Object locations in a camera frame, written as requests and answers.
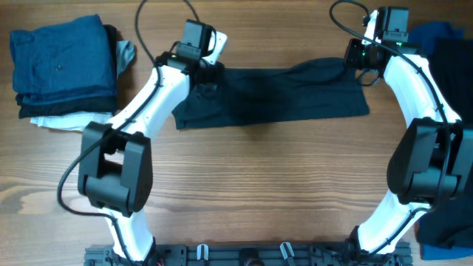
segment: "gray cloth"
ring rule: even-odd
[[[117,41],[117,78],[135,59],[135,45],[131,41]]]

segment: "cable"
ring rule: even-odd
[[[363,10],[366,12],[367,16],[369,17],[370,16],[370,12],[369,10],[367,9],[367,7],[365,7],[363,4],[361,3],[358,3],[357,1],[353,1],[353,0],[338,0],[336,1],[335,3],[332,4],[332,6],[330,7],[330,11],[329,11],[329,14],[330,14],[330,18],[332,19],[333,23],[335,23],[338,27],[340,27],[342,30],[348,32],[349,34],[351,35],[354,35],[360,39],[363,39],[365,41],[368,41],[370,42],[372,45],[377,45],[389,52],[391,52],[392,54],[394,55],[397,55],[399,56],[400,58],[402,58],[403,60],[405,60],[408,64],[410,64],[415,70],[416,72],[421,75],[421,77],[424,79],[424,81],[427,83],[427,85],[429,86],[430,88],[430,91],[432,93],[432,96],[434,98],[434,101],[435,101],[435,105],[437,106],[437,111],[440,113],[440,117],[442,118],[442,121],[443,121],[443,127],[444,127],[444,131],[445,131],[445,146],[444,146],[444,149],[445,149],[445,158],[444,158],[444,161],[443,161],[443,165],[442,165],[442,169],[440,171],[440,178],[438,180],[438,188],[437,188],[437,194],[435,195],[435,198],[434,198],[434,202],[432,203],[432,207],[430,209],[426,209],[426,208],[417,208],[415,209],[414,211],[411,212],[411,214],[409,215],[409,217],[407,217],[407,219],[403,222],[403,224],[397,229],[396,232],[394,232],[394,234],[388,238],[386,240],[385,243],[383,243],[382,245],[380,245],[378,248],[376,248],[373,252],[371,252],[370,254],[368,254],[367,256],[367,259],[370,258],[371,256],[374,256],[377,254],[377,252],[379,252],[380,250],[382,250],[383,248],[385,248],[387,245],[389,245],[391,243],[392,240],[394,240],[401,232],[402,230],[409,224],[409,222],[414,218],[414,216],[416,215],[417,212],[419,211],[426,211],[426,212],[432,212],[434,211],[438,205],[440,204],[440,201],[442,200],[442,197],[443,197],[443,184],[445,182],[445,176],[446,176],[446,171],[447,171],[447,168],[448,168],[448,164],[449,164],[449,158],[450,158],[450,150],[451,150],[451,140],[450,140],[450,129],[449,129],[449,122],[446,118],[446,115],[445,115],[445,112],[443,110],[443,104],[440,102],[440,99],[438,98],[438,95],[437,95],[437,92],[435,91],[435,88],[433,87],[432,83],[430,82],[430,80],[427,78],[426,74],[422,71],[422,69],[417,66],[414,62],[412,62],[410,59],[408,59],[405,55],[401,54],[400,52],[398,52],[397,50],[394,50],[388,46],[385,46],[383,44],[380,44],[378,42],[376,42],[375,40],[372,40],[370,38],[367,38],[359,33],[357,33],[356,31],[354,30],[351,30],[347,27],[345,27],[344,25],[342,25],[341,23],[339,23],[335,17],[333,16],[333,8],[340,4],[340,3],[349,3],[349,4],[354,4],[354,5],[357,5],[361,8],[363,8]]]
[[[194,7],[192,7],[192,4],[191,2],[189,2],[189,0],[183,0],[187,6],[191,9],[192,13],[194,14],[194,17],[195,17],[195,20],[197,20],[198,22],[200,22],[200,19],[199,19],[199,16],[197,15],[197,12],[195,12],[195,9]]]
[[[140,3],[140,6],[138,7],[138,10],[136,10],[136,15],[135,15],[135,33],[136,33],[136,36],[138,37],[138,41],[140,42],[141,46],[143,47],[143,50],[145,50],[145,53],[148,55],[149,57],[149,60],[151,60],[151,62],[153,62],[153,67],[156,67],[155,66],[155,61],[154,61],[154,57],[153,55],[149,52],[148,50],[148,47],[146,47],[143,39],[141,38],[141,34],[140,34],[140,30],[138,29],[138,18],[140,17],[140,12],[141,12],[141,8],[143,8],[143,5],[146,3],[147,0],[142,0],[142,2]]]
[[[171,49],[169,49],[169,52],[172,52],[172,51],[174,50],[174,48],[175,48],[178,44],[180,44],[180,41],[175,41],[175,42],[172,44]]]
[[[361,82],[361,79],[362,79],[368,72],[369,72],[369,69],[365,69],[365,70],[363,70],[363,72],[356,78],[356,83],[357,83],[359,86],[365,86],[365,87],[373,86],[373,85],[375,85],[375,84],[381,79],[381,75],[378,75],[378,77],[376,77],[374,80],[372,80],[369,84],[362,83],[362,82]]]

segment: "black clothing item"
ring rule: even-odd
[[[429,68],[445,100],[473,123],[473,41],[437,39]]]
[[[225,69],[172,112],[177,129],[367,115],[355,69],[320,58],[290,69]]]
[[[16,95],[16,103],[21,106],[18,117],[67,115],[74,112],[111,112],[118,110],[117,97],[95,97],[87,99],[71,100],[66,103],[47,104],[42,106],[31,106],[23,103],[22,95]]]
[[[439,90],[465,124],[473,123],[473,41],[437,39],[429,68]],[[463,195],[419,221],[420,243],[473,248],[473,173]]]
[[[442,204],[419,220],[417,239],[439,248],[473,248],[473,176],[465,185],[463,195]]]
[[[117,54],[117,28],[113,27],[112,25],[104,25],[103,28],[106,31],[106,36],[109,39],[109,46],[110,46],[110,52],[112,53],[112,59],[113,59],[113,65],[115,68],[113,71],[115,71],[115,76],[117,75],[117,57],[115,56]]]

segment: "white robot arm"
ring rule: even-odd
[[[198,25],[196,21],[188,21],[186,27],[192,28],[195,25]],[[183,40],[189,39],[186,37],[186,29],[184,32]],[[213,66],[218,60],[218,57],[222,53],[227,42],[227,35],[224,33],[213,30],[211,32],[210,40],[208,41],[208,51],[210,54],[203,56],[200,59],[196,58],[194,60],[198,64],[201,61],[206,61],[205,66]],[[186,54],[186,50],[180,50],[180,47],[177,48],[177,54],[170,55],[170,58],[179,58],[179,53]],[[187,62],[188,58],[185,56],[182,61]],[[132,102],[122,110],[118,115],[114,116],[109,120],[109,124],[112,125],[113,129],[118,128],[120,125],[126,122],[131,114],[135,113],[145,100],[147,100],[152,94],[156,83],[158,82],[157,72],[160,72],[160,82],[161,87],[158,91],[152,96],[149,102],[144,106],[144,108],[138,113],[134,120],[128,124],[128,126],[122,128],[120,131],[128,136],[135,133],[142,134],[144,137],[147,137],[150,140],[156,138],[159,130],[164,124],[165,120],[171,114],[172,110],[183,100],[185,100],[191,90],[192,76],[187,69],[184,71],[181,69],[181,64],[176,64],[176,66],[170,65],[161,65],[158,68],[153,68],[151,77],[149,78],[146,85],[140,90],[140,92],[135,96]],[[84,135],[87,135],[89,130],[84,131]],[[137,161],[131,161],[131,163],[140,164]],[[81,169],[82,165],[87,164],[87,162],[81,164],[79,169],[80,176],[86,176],[87,174],[82,174]],[[85,182],[91,184],[95,179],[87,178]],[[79,191],[83,194],[86,194],[89,199],[91,198],[91,193],[87,193],[91,188],[79,188]],[[121,232],[121,238],[123,244],[126,246],[126,251],[129,254],[129,257],[132,261],[135,262],[144,262],[149,257],[149,254],[152,252],[152,247],[154,245],[154,238],[148,228],[146,222],[146,215],[144,209],[141,208],[139,211],[131,211],[129,215],[123,215],[123,211],[119,211],[116,207],[112,207],[111,202],[114,202],[113,199],[107,198],[105,195],[101,195],[101,200],[107,202],[108,204],[102,205],[103,203],[95,204],[98,205],[98,211],[103,214],[108,214],[116,219]],[[114,239],[113,251],[118,256],[125,258],[126,255],[122,250],[122,245],[120,244],[117,231],[113,228],[112,221],[106,219],[109,229],[112,233]]]
[[[381,16],[383,16],[383,18],[377,19],[378,15],[380,14]],[[401,8],[391,9],[391,7],[383,7],[379,10],[376,10],[372,13],[372,15],[370,16],[370,21],[367,23],[367,31],[365,33],[365,37],[375,39],[378,43],[381,43],[383,37],[387,37],[389,39],[389,34],[393,33],[392,35],[402,35],[403,38],[405,37],[404,40],[406,41],[406,35],[404,36],[405,28],[403,30],[403,26],[400,26],[400,24],[403,23],[399,23],[399,21],[394,21],[392,22],[392,25],[389,25],[389,19],[391,18],[393,20],[397,18],[405,18],[406,25],[407,14],[408,10]],[[370,45],[368,41],[362,41],[362,44],[364,46]],[[399,41],[396,43],[396,45],[401,47],[402,45],[404,45],[404,43]],[[406,54],[405,56],[412,62],[414,62],[418,67],[420,67],[425,73],[426,77],[432,83],[436,91],[436,95],[440,100],[440,103],[443,104],[443,110],[445,112],[448,123],[453,124],[460,121],[460,116],[452,110],[452,108],[448,105],[448,103],[445,101],[442,94],[440,93],[437,84],[435,83],[432,75],[430,74],[429,62],[427,61],[427,59],[422,58],[420,55],[416,54]],[[419,75],[418,71],[414,69],[411,64],[408,64],[401,57],[393,55],[389,57],[385,69],[383,69],[380,74],[383,75],[384,80],[395,93],[401,111],[403,112],[407,128],[409,128],[413,120],[417,118],[425,120],[425,118],[427,117],[432,119],[433,121],[443,122],[438,112],[439,106],[437,106],[437,104],[435,103],[434,96],[432,95],[432,92],[429,89],[427,82]],[[397,160],[397,163],[399,162],[398,157],[394,158],[394,156],[400,156],[401,151],[398,151],[398,149],[396,150],[396,153],[395,155],[393,155],[392,158],[392,161]],[[407,158],[408,160],[417,160],[418,158],[415,158],[415,156],[418,155],[419,154],[411,153],[409,155],[406,154],[406,157],[409,156],[409,158]],[[426,159],[430,158],[428,153],[423,154],[423,156],[425,156]],[[393,162],[390,162],[389,164],[393,168],[397,167]],[[464,174],[461,174],[461,176],[463,176],[463,179],[466,179],[468,177],[468,173],[466,174],[466,177],[464,176]],[[389,176],[388,169],[388,184],[390,185],[390,188],[392,187],[391,184],[394,183],[393,180],[394,177]],[[394,194],[393,192],[388,190],[386,196],[383,198],[380,205],[376,208],[372,216],[366,222],[363,222],[358,227],[356,233],[354,233],[359,243],[359,249],[365,250],[367,253],[374,252],[380,255],[392,253],[395,250],[395,246],[399,239],[401,239],[401,237],[407,232],[407,230],[418,219],[420,219],[424,214],[426,214],[426,212],[431,208],[431,204],[429,202],[422,202],[419,200],[404,199],[404,201],[401,203],[400,196],[402,194],[400,194],[399,191],[396,192],[397,193]],[[396,231],[400,229],[402,230],[398,232],[397,236],[392,239],[388,245],[385,245],[384,248],[379,249],[382,247],[383,244],[388,241],[389,238],[394,236]]]
[[[378,11],[371,17],[370,23],[371,25],[374,24],[374,26],[368,27],[369,32],[367,32],[367,34],[371,35],[371,37],[375,35],[377,28],[377,15]],[[186,29],[184,32],[185,36],[183,40],[186,38],[186,33],[190,33],[186,31]],[[117,235],[117,231],[113,228],[113,224],[111,221],[108,221],[108,223],[115,241],[113,251],[121,258],[126,257],[123,247],[126,247],[126,252],[129,254],[130,259],[136,262],[149,260],[150,254],[153,253],[154,250],[154,238],[146,224],[146,216],[143,210],[144,203],[149,196],[152,186],[150,140],[153,140],[157,136],[166,118],[179,103],[187,98],[191,90],[193,84],[192,76],[189,75],[188,69],[182,68],[182,64],[186,64],[189,58],[191,58],[193,62],[196,60],[199,62],[200,60],[204,60],[206,65],[215,64],[226,41],[227,36],[225,34],[213,31],[210,41],[206,40],[208,44],[206,51],[212,51],[209,55],[195,58],[193,57],[193,48],[189,50],[185,47],[178,50],[177,55],[168,53],[166,56],[167,59],[170,60],[169,62],[173,61],[176,56],[183,57],[183,59],[181,58],[182,60],[177,63],[161,64],[158,68],[154,68],[149,81],[142,88],[140,93],[119,115],[109,121],[109,127],[113,129],[117,129],[120,125],[125,123],[130,114],[135,113],[135,111],[141,107],[142,103],[150,97],[151,93],[154,91],[155,84],[158,82],[158,72],[160,73],[161,87],[158,91],[152,96],[151,100],[143,110],[141,110],[138,116],[136,116],[128,126],[121,129],[123,136],[110,140],[110,143],[113,143],[114,146],[111,148],[104,146],[100,151],[102,154],[110,149],[113,151],[116,149],[124,151],[125,160],[123,166],[118,167],[109,163],[105,167],[105,162],[101,160],[99,151],[92,152],[91,155],[81,163],[78,181],[79,191],[88,196],[91,204],[98,207],[100,212],[116,219],[120,227],[121,239],[123,239],[122,244],[119,241],[120,237]],[[345,57],[350,57],[351,55],[353,54],[347,51]],[[355,53],[355,55],[361,56],[361,52]],[[455,123],[458,121],[460,117],[448,106],[435,85],[429,73],[428,61],[419,55],[408,55],[408,57],[419,67],[422,67],[426,76],[431,83],[434,84],[440,102],[446,110],[448,122]],[[404,136],[406,139],[403,138],[389,163],[388,185],[390,190],[373,215],[366,222],[354,229],[352,232],[354,236],[350,236],[350,239],[355,241],[356,252],[358,252],[359,255],[363,251],[365,259],[367,258],[366,254],[373,253],[374,251],[377,254],[393,252],[397,241],[417,219],[426,213],[425,211],[419,211],[411,218],[412,212],[419,208],[423,208],[424,210],[429,210],[430,208],[430,202],[419,200],[416,197],[416,193],[421,193],[421,197],[426,195],[430,196],[433,193],[432,191],[437,188],[435,184],[429,186],[427,192],[424,190],[419,192],[419,190],[417,190],[418,188],[424,189],[424,183],[432,182],[426,181],[426,178],[428,179],[430,175],[438,175],[436,169],[429,167],[429,156],[423,156],[420,152],[423,151],[426,146],[433,149],[436,144],[437,129],[435,129],[435,121],[440,122],[441,118],[436,112],[437,106],[433,95],[429,91],[426,81],[417,75],[416,70],[410,64],[396,56],[389,56],[388,59],[389,60],[387,60],[382,67],[382,74],[398,99],[408,131]],[[429,117],[431,120],[419,121],[418,119],[425,117]],[[424,136],[424,139],[419,140],[419,138],[422,137],[416,134],[416,126],[423,126],[424,130],[428,129],[426,131],[427,137]],[[110,130],[110,128],[107,128],[105,125],[92,125],[90,129],[84,130],[83,150],[87,148],[87,143],[100,140],[106,134],[107,130]],[[460,142],[458,145],[460,148],[458,148],[456,152],[467,153],[461,148],[465,143],[464,140],[460,138],[459,140],[455,139],[453,141]],[[422,143],[424,146],[417,147],[419,143]],[[398,158],[406,154],[408,155],[404,161],[409,161],[407,166],[403,164],[405,162],[398,166],[396,164],[398,163]],[[412,158],[416,156],[422,158],[420,163],[411,162]],[[469,163],[471,167],[472,160],[467,160],[462,163]],[[106,169],[107,172],[105,174],[103,171],[98,171],[100,164],[103,164],[103,166],[100,166],[102,169]],[[462,192],[462,186],[464,186],[466,182],[466,177],[463,172],[455,173],[455,167],[458,166],[457,162],[452,163],[452,165],[453,169],[445,182],[445,191],[453,196],[455,193]],[[136,177],[124,176],[124,173],[128,173],[129,169],[137,170],[137,168],[139,168],[139,171],[132,172],[139,173]],[[406,178],[402,179],[402,177],[412,178],[410,179],[410,183],[407,183],[407,186],[406,182],[409,180]],[[400,229],[402,229],[402,231],[390,241],[390,244],[379,250],[379,247],[382,246],[387,239],[393,237],[393,234]],[[350,248],[347,249],[347,253],[348,256],[345,256],[347,261],[363,259],[363,256],[354,256],[353,250],[350,250]]]

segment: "blue fabric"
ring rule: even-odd
[[[467,256],[473,256],[473,249],[459,247],[443,249],[422,244],[421,254],[423,260],[461,259]]]
[[[409,43],[420,44],[422,50],[431,55],[437,38],[463,39],[464,29],[455,30],[449,22],[434,21],[409,31]]]
[[[13,90],[30,105],[116,95],[113,55],[98,15],[10,32]]]

